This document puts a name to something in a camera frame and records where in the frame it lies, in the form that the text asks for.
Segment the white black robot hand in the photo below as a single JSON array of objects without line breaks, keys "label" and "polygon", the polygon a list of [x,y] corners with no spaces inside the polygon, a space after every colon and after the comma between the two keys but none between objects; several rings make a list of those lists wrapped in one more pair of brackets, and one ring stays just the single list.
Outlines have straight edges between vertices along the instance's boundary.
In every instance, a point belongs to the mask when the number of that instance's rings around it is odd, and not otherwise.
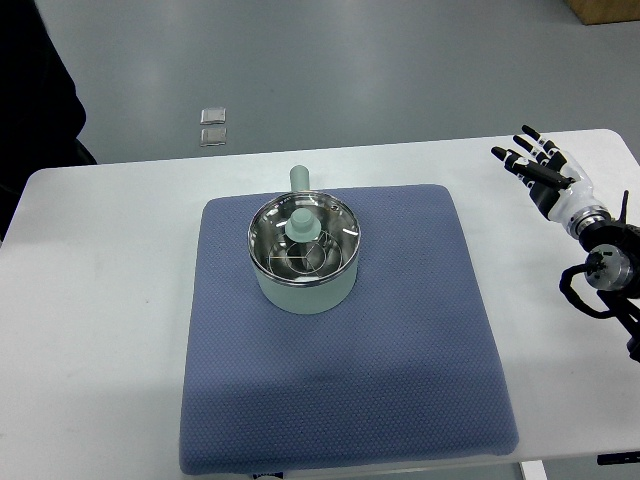
[{"label": "white black robot hand", "polygon": [[611,218],[605,205],[595,198],[589,176],[553,140],[524,125],[513,141],[521,151],[494,146],[491,153],[525,185],[546,220],[560,224],[577,239],[587,226]]}]

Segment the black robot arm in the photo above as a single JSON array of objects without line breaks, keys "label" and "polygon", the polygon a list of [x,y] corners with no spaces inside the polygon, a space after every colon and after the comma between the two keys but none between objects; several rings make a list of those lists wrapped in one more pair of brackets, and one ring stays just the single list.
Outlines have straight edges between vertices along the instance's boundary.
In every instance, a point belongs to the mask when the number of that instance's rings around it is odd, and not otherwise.
[{"label": "black robot arm", "polygon": [[[629,192],[625,191],[617,219],[598,206],[586,207],[570,218],[569,233],[587,257],[562,273],[559,290],[582,313],[600,320],[617,319],[630,334],[626,345],[629,357],[638,361],[639,307],[632,301],[639,297],[639,228],[627,222],[628,200]],[[573,289],[572,280],[579,274],[596,290],[606,310],[595,310]]]}]

